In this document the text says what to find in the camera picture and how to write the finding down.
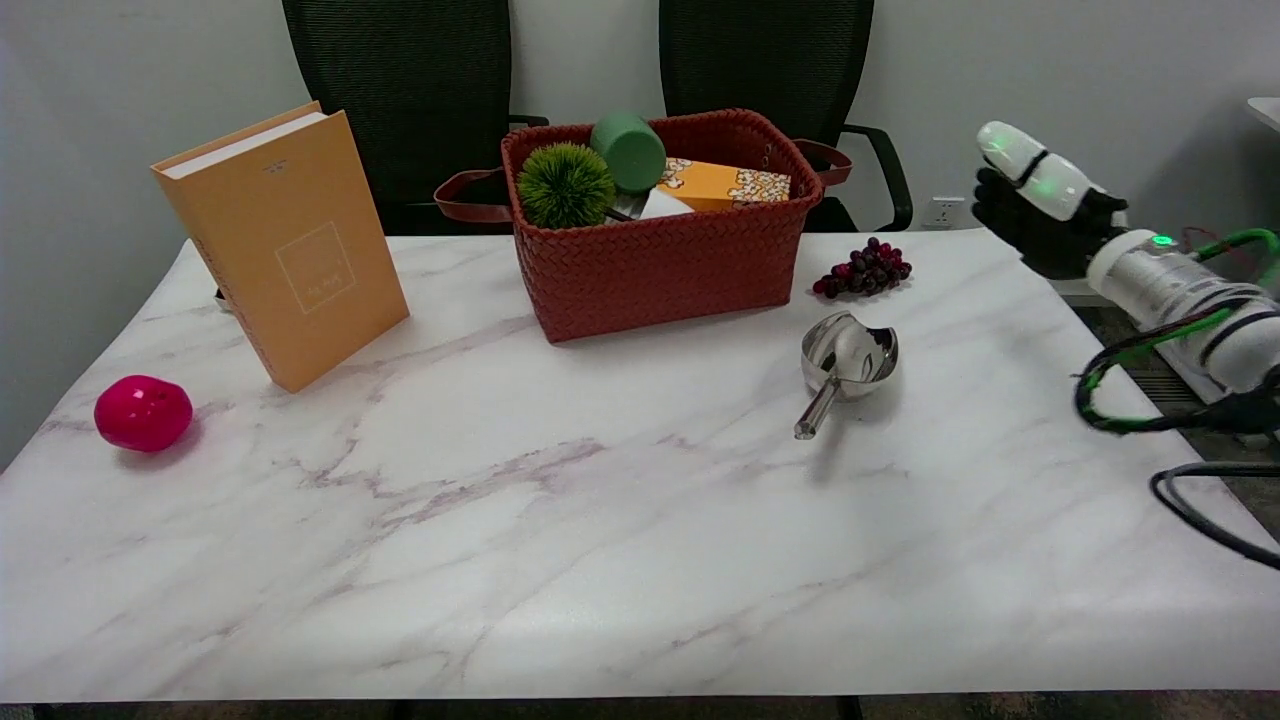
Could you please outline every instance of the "wall socket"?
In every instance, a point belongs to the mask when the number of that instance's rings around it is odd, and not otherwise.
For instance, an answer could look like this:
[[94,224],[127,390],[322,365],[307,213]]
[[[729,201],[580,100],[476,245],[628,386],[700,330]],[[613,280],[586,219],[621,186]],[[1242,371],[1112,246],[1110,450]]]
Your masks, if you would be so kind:
[[934,197],[920,220],[920,227],[931,231],[951,229],[960,213],[964,213],[964,197]]

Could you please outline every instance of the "square design on book cover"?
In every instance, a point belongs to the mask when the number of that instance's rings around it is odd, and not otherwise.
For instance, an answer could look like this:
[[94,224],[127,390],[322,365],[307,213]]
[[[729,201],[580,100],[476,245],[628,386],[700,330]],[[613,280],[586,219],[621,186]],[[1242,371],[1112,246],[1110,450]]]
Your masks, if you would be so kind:
[[347,250],[338,228],[325,223],[275,251],[302,313],[329,302],[342,291],[356,287]]

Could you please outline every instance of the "popcorn box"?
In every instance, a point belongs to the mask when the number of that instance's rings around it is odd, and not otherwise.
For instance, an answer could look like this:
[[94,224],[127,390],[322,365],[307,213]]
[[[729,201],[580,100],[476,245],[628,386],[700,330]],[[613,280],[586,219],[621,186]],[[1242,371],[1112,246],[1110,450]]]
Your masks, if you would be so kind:
[[791,177],[667,158],[667,169],[658,182],[658,190],[700,213],[790,200]]

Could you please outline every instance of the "black glove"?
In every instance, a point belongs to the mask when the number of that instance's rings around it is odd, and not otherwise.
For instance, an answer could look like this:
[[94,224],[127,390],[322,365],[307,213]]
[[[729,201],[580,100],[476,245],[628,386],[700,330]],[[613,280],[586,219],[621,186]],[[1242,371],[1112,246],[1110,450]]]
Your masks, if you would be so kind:
[[1052,281],[1083,278],[1098,250],[1128,232],[1112,225],[1111,215],[1129,202],[1093,188],[1066,222],[1041,213],[992,168],[978,170],[973,196],[973,217],[1021,252],[1028,268]]

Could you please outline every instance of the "green mug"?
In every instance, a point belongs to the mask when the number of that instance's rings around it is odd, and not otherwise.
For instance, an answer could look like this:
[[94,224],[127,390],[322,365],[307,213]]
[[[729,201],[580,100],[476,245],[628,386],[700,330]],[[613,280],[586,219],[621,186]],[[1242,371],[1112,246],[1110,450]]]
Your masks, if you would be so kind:
[[618,190],[648,192],[667,169],[667,149],[649,123],[635,113],[613,113],[595,123],[591,149],[604,158]]

